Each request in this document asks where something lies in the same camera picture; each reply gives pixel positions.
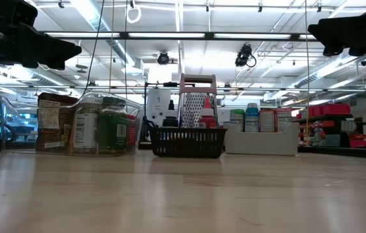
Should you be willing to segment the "blue Rice Krispies cereal box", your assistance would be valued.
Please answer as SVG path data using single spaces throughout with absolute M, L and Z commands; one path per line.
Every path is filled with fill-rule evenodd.
M 245 132 L 259 131 L 259 109 L 256 103 L 249 103 L 245 112 Z

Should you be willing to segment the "red Froot Loops cereal box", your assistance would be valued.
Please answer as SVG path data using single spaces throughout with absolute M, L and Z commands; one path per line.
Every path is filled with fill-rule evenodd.
M 291 108 L 277 108 L 276 113 L 276 126 L 277 131 L 284 131 L 292 123 L 292 109 Z
M 275 111 L 262 109 L 259 113 L 260 132 L 275 132 Z

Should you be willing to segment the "black plastic lattice basket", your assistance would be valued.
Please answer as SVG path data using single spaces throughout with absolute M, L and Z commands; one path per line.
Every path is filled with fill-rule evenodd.
M 220 157 L 227 129 L 151 128 L 153 153 L 158 157 L 217 159 Z

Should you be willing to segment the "brown spice pouch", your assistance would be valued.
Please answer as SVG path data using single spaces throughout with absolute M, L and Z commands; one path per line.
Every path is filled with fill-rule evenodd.
M 38 96 L 38 137 L 36 150 L 66 153 L 74 122 L 77 98 L 52 93 Z

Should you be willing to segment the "white cylindrical tank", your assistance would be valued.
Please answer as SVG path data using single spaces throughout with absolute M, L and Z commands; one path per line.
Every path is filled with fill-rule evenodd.
M 153 89 L 147 96 L 146 117 L 158 126 L 162 125 L 165 113 L 171 100 L 171 91 L 167 89 Z

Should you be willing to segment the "white plastic bin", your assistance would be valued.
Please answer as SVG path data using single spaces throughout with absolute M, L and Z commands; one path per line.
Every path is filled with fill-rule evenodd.
M 299 124 L 291 123 L 282 132 L 238 132 L 224 123 L 225 152 L 243 155 L 297 155 Z

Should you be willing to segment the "bin rack red grey bins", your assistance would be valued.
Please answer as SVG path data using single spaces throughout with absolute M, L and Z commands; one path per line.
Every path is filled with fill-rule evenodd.
M 299 146 L 366 149 L 366 122 L 348 104 L 310 106 L 297 114 Z

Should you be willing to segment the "green spice jar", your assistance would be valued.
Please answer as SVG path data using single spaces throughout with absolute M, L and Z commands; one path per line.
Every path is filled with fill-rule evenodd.
M 123 154 L 127 146 L 127 113 L 125 100 L 103 97 L 97 116 L 96 140 L 98 153 Z

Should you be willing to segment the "clear plastic bin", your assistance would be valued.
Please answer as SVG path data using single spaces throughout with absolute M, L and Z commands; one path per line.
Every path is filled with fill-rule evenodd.
M 140 132 L 142 127 L 142 119 L 145 113 L 144 106 L 132 100 L 126 99 L 116 94 L 92 91 L 84 94 L 82 97 L 77 98 L 78 101 L 73 105 L 75 107 L 86 97 L 96 95 L 98 98 L 103 97 L 115 97 L 125 100 L 125 111 L 127 115 L 133 115 L 137 121 L 137 140 L 135 146 L 135 152 L 138 150 L 138 143 L 140 141 Z M 116 157 L 126 154 L 132 154 L 125 151 L 123 154 L 108 154 L 103 155 L 98 153 L 98 146 L 96 140 L 96 154 L 95 155 L 76 155 L 73 153 L 73 134 L 74 134 L 74 122 L 70 136 L 69 147 L 66 153 L 50 153 L 36 150 L 36 142 L 38 137 L 38 99 L 35 104 L 29 103 L 27 105 L 16 104 L 9 101 L 7 98 L 2 97 L 0 99 L 0 123 L 1 123 L 1 145 L 5 151 L 21 150 L 27 153 L 44 153 L 44 154 L 56 154 L 56 155 L 69 155 L 80 157 Z

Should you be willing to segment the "white-lid spice jar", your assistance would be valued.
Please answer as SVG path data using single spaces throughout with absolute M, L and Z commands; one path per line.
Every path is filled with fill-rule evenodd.
M 96 95 L 86 96 L 77 106 L 74 115 L 73 153 L 96 154 L 96 128 L 102 99 Z

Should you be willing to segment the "red food colouring bottle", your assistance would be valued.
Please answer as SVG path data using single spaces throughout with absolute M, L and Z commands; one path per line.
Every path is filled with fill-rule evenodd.
M 200 110 L 198 128 L 213 129 L 216 128 L 216 119 L 214 110 L 211 108 L 209 96 L 205 96 L 203 108 Z

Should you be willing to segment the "green cereal box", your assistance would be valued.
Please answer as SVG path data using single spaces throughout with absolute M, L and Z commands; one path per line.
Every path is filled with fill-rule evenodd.
M 230 110 L 230 124 L 238 131 L 244 132 L 245 112 L 243 109 Z

